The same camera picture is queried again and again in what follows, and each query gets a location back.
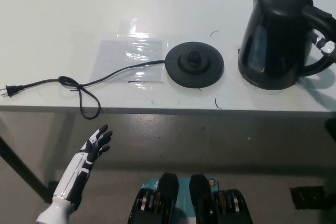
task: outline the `black wire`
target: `black wire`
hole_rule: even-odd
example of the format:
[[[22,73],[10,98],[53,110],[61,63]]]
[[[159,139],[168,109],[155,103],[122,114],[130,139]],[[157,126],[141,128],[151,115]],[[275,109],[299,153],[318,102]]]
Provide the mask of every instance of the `black wire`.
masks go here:
[[[92,81],[92,82],[89,82],[89,83],[85,83],[85,84],[79,84],[73,78],[70,78],[70,77],[67,77],[67,76],[60,76],[60,77],[58,77],[58,79],[47,79],[47,80],[42,80],[42,81],[34,82],[34,83],[31,83],[31,84],[23,85],[23,89],[31,88],[31,87],[34,87],[34,86],[37,86],[37,85],[50,83],[50,82],[59,82],[63,86],[76,88],[76,90],[73,90],[73,91],[78,91],[78,93],[79,93],[79,110],[80,110],[80,113],[82,114],[82,116],[85,119],[92,120],[92,119],[95,119],[100,114],[101,105],[100,105],[100,101],[98,100],[98,98],[95,95],[93,95],[90,91],[88,91],[85,87],[88,87],[88,86],[97,84],[99,82],[105,81],[105,80],[109,79],[110,77],[114,76],[115,74],[117,74],[117,73],[119,73],[123,70],[126,70],[126,69],[138,68],[138,67],[155,65],[155,64],[162,64],[162,63],[164,63],[164,60],[149,61],[149,62],[144,62],[144,63],[141,63],[141,64],[137,64],[137,65],[128,66],[128,67],[119,69],[119,70],[117,70],[117,71],[115,71],[115,72],[113,72],[113,73],[109,74],[108,76],[105,76],[101,79],[98,79],[96,81]],[[84,93],[88,94],[89,96],[91,96],[93,99],[95,99],[95,101],[98,104],[98,109],[93,116],[87,116],[84,113],[83,102],[82,102],[82,100],[83,100],[82,91]]]

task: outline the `black electric kettle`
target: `black electric kettle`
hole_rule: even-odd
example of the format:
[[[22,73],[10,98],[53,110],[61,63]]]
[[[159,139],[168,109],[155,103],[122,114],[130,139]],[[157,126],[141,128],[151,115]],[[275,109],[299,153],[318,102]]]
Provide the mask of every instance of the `black electric kettle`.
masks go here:
[[[307,33],[314,28],[336,41],[336,20],[313,0],[255,0],[239,51],[240,73],[259,88],[279,90],[329,67],[327,57],[305,66],[312,46]]]

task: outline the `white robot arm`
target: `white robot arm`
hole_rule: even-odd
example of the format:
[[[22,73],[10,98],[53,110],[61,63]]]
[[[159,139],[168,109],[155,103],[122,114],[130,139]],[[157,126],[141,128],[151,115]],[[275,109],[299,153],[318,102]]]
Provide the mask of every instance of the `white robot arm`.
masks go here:
[[[108,126],[97,130],[74,155],[52,198],[52,204],[37,218],[38,224],[68,224],[69,216],[77,210],[82,191],[97,158],[109,150],[112,131]]]

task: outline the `kettle lid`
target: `kettle lid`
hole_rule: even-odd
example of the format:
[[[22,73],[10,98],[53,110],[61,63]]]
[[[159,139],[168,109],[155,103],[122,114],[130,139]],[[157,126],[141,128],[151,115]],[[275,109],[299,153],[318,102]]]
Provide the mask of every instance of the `kettle lid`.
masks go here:
[[[313,0],[258,0],[262,8],[283,17],[300,17],[306,5],[313,5]]]

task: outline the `kettle handle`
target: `kettle handle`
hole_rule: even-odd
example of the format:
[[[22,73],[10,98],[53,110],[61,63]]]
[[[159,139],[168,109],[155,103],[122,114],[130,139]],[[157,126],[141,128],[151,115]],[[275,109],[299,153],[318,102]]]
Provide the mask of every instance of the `kettle handle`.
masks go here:
[[[309,25],[320,31],[327,40],[336,41],[336,19],[330,13],[326,13],[312,5],[306,5],[302,11],[303,17]],[[317,62],[305,66],[299,76],[311,76],[330,67],[333,61],[323,56]]]

